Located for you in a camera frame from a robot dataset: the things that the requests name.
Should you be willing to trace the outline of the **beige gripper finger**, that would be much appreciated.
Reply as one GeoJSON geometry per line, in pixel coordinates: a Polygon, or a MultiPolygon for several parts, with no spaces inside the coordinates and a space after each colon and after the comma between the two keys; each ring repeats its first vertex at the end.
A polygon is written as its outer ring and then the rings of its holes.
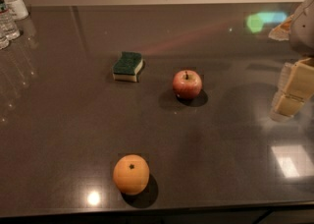
{"type": "Polygon", "coordinates": [[[296,115],[314,95],[314,59],[285,62],[277,88],[271,104],[270,118],[276,122],[285,122],[296,115]]]}

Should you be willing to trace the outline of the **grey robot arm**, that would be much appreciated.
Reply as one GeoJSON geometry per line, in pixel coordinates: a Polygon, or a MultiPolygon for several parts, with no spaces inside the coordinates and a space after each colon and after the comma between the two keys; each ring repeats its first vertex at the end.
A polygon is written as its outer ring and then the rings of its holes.
{"type": "Polygon", "coordinates": [[[291,49],[301,55],[295,63],[284,63],[271,104],[270,118],[284,122],[314,95],[314,0],[304,0],[271,30],[269,37],[286,39],[291,49]]]}

